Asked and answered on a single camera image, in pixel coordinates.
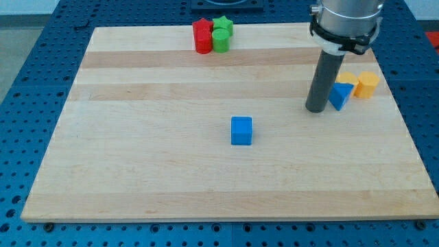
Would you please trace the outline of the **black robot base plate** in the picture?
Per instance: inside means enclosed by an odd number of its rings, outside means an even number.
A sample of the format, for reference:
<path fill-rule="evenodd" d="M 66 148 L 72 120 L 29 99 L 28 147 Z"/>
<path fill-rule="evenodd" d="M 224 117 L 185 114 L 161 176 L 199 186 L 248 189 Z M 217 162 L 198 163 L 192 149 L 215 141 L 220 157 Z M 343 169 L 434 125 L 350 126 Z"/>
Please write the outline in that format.
<path fill-rule="evenodd" d="M 264 0 L 190 0 L 191 10 L 262 10 Z"/>

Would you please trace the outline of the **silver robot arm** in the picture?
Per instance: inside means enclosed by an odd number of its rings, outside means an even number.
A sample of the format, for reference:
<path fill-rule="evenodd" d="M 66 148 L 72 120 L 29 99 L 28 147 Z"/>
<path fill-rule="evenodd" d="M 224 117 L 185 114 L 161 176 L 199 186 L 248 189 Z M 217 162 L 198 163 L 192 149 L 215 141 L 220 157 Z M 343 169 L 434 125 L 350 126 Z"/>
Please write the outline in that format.
<path fill-rule="evenodd" d="M 317 0 L 309 32 L 333 56 L 364 54 L 379 35 L 384 0 Z"/>

